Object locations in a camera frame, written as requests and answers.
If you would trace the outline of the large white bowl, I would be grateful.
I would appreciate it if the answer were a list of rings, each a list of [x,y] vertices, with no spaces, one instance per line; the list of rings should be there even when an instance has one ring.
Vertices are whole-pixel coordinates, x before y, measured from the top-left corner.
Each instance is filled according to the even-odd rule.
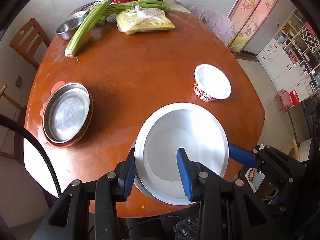
[[[228,140],[217,118],[205,108],[186,102],[166,105],[152,113],[135,143],[135,165],[140,183],[157,200],[170,205],[195,201],[188,163],[200,163],[224,177]]]

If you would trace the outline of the small white floral bowl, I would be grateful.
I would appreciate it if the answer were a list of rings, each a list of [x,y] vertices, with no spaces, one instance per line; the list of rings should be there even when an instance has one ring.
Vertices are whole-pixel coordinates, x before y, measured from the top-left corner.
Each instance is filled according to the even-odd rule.
[[[194,70],[194,92],[204,101],[225,100],[232,91],[227,76],[215,66],[210,64],[198,65]]]

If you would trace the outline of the pink child stool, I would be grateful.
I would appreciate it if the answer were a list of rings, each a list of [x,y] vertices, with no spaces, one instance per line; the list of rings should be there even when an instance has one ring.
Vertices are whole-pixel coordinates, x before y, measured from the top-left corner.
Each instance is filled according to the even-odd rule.
[[[275,98],[280,98],[283,104],[283,107],[280,109],[280,111],[286,112],[291,106],[293,106],[293,102],[287,90],[281,89],[277,91]]]

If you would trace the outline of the white shelf cabinet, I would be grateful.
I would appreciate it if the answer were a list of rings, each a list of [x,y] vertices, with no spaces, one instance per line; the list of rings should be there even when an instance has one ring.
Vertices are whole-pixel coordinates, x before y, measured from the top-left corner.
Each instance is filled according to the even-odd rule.
[[[257,59],[277,90],[296,91],[303,106],[319,100],[319,38],[298,9]]]

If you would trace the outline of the pink cushioned chair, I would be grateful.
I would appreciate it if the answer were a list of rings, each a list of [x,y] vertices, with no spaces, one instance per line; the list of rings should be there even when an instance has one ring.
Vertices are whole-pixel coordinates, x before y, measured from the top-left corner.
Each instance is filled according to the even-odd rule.
[[[232,21],[216,9],[193,5],[189,11],[196,15],[222,42],[228,46],[235,36]]]

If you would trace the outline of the celery bunch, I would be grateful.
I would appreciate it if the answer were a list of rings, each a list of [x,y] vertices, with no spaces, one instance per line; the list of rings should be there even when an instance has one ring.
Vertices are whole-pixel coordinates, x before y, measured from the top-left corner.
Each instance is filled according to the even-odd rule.
[[[74,57],[77,51],[80,49],[82,43],[84,42],[87,34],[93,29],[93,27],[98,22],[99,18],[106,11],[106,9],[111,5],[114,0],[102,0],[84,19],[77,29],[75,34],[69,41],[66,49],[66,57]]]

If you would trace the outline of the Hello Kitty screen panel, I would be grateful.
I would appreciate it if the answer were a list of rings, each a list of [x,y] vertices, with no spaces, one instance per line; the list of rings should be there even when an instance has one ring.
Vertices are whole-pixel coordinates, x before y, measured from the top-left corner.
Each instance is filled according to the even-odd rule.
[[[271,13],[278,0],[237,0],[228,17],[234,25],[234,37],[228,49],[240,53]]]

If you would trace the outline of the small steel bowl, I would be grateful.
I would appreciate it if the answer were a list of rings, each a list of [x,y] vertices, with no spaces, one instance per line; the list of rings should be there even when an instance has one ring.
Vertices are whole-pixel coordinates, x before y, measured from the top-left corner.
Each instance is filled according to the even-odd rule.
[[[83,15],[67,20],[57,28],[55,34],[58,35],[62,40],[69,41],[73,37],[77,29],[80,27],[85,18],[86,15]]]

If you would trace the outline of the red wooden chair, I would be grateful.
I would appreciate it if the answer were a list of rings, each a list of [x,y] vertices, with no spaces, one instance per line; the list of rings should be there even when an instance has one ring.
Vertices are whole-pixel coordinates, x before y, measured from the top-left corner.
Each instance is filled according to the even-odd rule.
[[[34,55],[42,43],[44,43],[47,48],[50,46],[50,40],[44,29],[35,18],[31,18],[15,34],[9,46],[23,57],[35,70],[38,70],[40,64],[34,59]]]

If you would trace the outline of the yellow plastic food bag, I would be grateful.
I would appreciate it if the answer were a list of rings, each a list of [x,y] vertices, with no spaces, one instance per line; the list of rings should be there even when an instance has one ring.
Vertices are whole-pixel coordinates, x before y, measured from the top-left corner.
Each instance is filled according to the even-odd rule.
[[[153,31],[171,30],[175,25],[166,17],[165,12],[158,8],[135,6],[117,15],[118,30],[126,35]]]

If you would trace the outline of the green vegetable stalks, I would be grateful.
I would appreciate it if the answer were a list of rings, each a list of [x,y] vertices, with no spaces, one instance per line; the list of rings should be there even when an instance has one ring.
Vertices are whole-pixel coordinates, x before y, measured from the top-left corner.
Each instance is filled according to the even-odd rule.
[[[119,14],[125,10],[134,9],[136,6],[141,8],[156,8],[161,9],[164,12],[169,12],[171,7],[168,3],[157,0],[140,0],[140,1],[131,1],[126,3],[117,3],[110,5],[102,16],[97,21],[96,25],[104,25],[107,22],[107,18],[113,14]]]

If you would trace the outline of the wall power outlet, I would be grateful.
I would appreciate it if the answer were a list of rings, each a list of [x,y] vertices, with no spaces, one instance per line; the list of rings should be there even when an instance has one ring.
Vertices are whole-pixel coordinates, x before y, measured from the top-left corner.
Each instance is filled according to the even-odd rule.
[[[22,85],[22,77],[21,76],[18,76],[17,79],[16,79],[16,82],[15,82],[15,86],[20,89]]]

